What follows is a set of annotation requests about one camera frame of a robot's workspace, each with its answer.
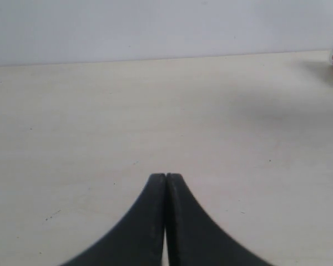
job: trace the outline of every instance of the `white table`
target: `white table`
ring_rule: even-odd
[[[327,52],[0,68],[0,265],[58,265],[153,172],[275,265],[333,265]]]

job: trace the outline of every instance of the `table surface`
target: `table surface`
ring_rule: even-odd
[[[153,172],[275,265],[333,265],[327,52],[0,68],[0,265],[58,265]]]

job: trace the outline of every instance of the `white wall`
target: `white wall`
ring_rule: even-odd
[[[0,0],[0,65],[327,49],[333,0]]]

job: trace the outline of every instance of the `wall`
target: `wall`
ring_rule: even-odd
[[[327,49],[333,0],[0,0],[0,65]]]

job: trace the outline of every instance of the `white surface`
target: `white surface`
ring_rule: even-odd
[[[333,0],[0,0],[0,65],[329,49]]]
[[[327,52],[0,68],[0,265],[71,258],[168,171],[270,262],[333,265]]]

